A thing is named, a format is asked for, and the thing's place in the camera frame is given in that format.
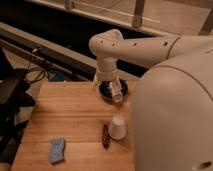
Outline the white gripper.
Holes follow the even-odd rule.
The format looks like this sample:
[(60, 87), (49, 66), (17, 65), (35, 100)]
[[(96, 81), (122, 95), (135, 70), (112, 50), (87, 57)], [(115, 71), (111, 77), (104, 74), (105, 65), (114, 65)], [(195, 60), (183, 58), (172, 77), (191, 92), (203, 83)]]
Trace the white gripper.
[(96, 77), (93, 80), (92, 88), (96, 87), (98, 81), (112, 81), (118, 76), (118, 70), (113, 69), (111, 71), (101, 71), (99, 68), (96, 69)]

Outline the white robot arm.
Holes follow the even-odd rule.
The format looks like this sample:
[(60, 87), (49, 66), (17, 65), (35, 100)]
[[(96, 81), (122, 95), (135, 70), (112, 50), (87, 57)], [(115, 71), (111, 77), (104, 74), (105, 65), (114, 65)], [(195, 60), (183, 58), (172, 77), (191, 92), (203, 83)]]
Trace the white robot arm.
[(117, 29), (89, 40), (97, 79), (115, 58), (146, 67), (132, 95), (135, 171), (213, 171), (213, 36), (125, 39)]

